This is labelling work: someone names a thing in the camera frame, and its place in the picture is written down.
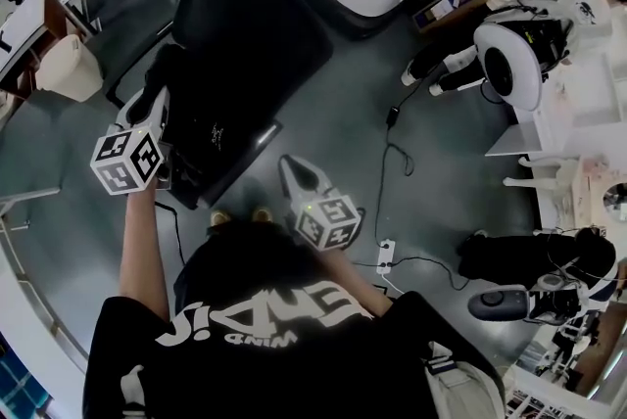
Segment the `labelled cardboard box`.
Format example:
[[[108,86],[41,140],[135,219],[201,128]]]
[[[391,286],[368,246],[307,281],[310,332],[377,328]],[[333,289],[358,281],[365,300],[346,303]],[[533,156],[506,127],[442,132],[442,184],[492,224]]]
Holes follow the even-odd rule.
[[[412,16],[420,34],[458,23],[480,9],[488,0],[437,0]]]

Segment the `person's right forearm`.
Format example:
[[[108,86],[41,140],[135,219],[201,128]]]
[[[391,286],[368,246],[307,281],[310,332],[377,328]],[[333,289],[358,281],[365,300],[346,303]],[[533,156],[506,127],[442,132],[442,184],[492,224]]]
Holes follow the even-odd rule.
[[[393,305],[381,291],[368,283],[342,250],[329,250],[318,255],[332,279],[353,296],[369,313],[382,317]]]

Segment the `blue plastic crate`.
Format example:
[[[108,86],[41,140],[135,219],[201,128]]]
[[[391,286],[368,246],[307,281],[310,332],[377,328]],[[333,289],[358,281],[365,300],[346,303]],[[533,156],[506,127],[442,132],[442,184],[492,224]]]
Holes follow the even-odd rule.
[[[40,419],[49,394],[27,370],[0,333],[0,402],[9,419]]]

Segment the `white round wearable device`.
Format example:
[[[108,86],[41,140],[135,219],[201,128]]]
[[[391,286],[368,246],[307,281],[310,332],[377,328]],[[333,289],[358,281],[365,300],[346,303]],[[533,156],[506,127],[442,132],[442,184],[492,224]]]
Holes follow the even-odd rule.
[[[497,23],[482,23],[473,42],[487,81],[510,106],[535,111],[541,102],[542,75],[530,44],[517,32]]]

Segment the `white power strip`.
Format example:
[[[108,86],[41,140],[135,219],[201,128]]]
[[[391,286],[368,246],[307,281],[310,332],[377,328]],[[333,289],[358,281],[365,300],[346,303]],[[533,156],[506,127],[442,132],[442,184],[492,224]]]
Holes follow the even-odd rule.
[[[383,240],[379,245],[376,273],[387,275],[391,272],[394,262],[396,242],[391,239]]]

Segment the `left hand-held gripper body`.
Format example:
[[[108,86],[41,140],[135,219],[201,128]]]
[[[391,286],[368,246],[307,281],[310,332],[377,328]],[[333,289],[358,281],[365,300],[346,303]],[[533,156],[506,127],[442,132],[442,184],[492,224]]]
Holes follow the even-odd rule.
[[[146,189],[165,162],[159,147],[163,128],[139,125],[122,129],[110,125],[97,140],[90,167],[111,196]]]

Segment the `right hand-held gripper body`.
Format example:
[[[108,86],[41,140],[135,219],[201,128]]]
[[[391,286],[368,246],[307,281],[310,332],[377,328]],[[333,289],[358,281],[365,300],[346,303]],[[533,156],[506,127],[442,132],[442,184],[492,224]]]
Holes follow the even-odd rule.
[[[318,252],[347,248],[362,224],[362,212],[349,196],[334,196],[302,203],[296,233]]]

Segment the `person's left forearm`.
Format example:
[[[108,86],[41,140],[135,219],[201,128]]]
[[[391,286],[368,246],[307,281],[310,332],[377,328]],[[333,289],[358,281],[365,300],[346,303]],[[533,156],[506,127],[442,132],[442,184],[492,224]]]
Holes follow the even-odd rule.
[[[120,295],[169,321],[169,299],[156,219],[156,181],[128,195],[120,269]]]

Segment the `white curved table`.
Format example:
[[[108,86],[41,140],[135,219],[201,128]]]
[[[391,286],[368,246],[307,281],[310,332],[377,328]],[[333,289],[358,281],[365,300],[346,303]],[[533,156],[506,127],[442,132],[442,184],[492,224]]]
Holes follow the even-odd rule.
[[[35,373],[58,370],[82,377],[87,352],[30,278],[13,244],[12,234],[26,231],[30,222],[17,226],[7,222],[10,210],[17,204],[60,192],[59,187],[49,187],[0,196],[0,296],[4,298],[0,325],[24,364]]]

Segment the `beige shoulder bag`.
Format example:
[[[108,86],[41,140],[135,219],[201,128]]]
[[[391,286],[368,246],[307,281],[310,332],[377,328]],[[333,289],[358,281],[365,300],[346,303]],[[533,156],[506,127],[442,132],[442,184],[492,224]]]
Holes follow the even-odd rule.
[[[422,359],[438,419],[506,419],[497,382],[435,341]]]

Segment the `white shelf unit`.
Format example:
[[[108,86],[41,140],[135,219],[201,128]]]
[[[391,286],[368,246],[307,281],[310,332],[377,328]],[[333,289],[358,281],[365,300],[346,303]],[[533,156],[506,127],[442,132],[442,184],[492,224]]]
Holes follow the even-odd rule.
[[[627,175],[627,9],[614,14],[611,39],[598,54],[556,71],[533,113],[516,110],[488,157],[604,156],[612,175]]]

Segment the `black garment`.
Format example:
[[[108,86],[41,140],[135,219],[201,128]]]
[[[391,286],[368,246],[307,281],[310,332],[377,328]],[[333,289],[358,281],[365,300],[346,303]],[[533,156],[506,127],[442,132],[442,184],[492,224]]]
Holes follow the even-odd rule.
[[[169,191],[190,210],[237,166],[249,142],[248,132],[237,125],[229,94],[204,70],[196,56],[166,44],[145,74],[148,85],[169,93],[162,135],[171,160]]]

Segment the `white waste bin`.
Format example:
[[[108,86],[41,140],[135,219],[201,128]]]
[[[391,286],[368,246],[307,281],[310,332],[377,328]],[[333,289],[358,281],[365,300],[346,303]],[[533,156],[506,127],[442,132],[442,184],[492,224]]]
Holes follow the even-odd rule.
[[[79,103],[99,92],[104,82],[97,59],[75,34],[59,40],[44,55],[35,81],[38,89]]]

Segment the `white desk with brown side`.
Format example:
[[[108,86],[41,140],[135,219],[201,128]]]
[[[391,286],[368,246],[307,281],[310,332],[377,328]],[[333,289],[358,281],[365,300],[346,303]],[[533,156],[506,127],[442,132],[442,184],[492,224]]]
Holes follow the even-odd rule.
[[[63,39],[68,34],[66,20],[59,0],[24,0],[0,27],[3,39],[12,46],[10,53],[0,50],[0,81],[41,37]]]

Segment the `black mesh office chair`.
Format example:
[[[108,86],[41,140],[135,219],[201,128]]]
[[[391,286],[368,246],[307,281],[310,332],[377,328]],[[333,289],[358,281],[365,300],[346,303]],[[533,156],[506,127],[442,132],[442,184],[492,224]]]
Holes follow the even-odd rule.
[[[284,103],[331,57],[332,44],[304,0],[180,0],[171,41],[196,56],[203,75],[229,94],[246,151],[205,197],[214,204],[279,131]],[[164,87],[148,85],[137,106],[152,107]]]

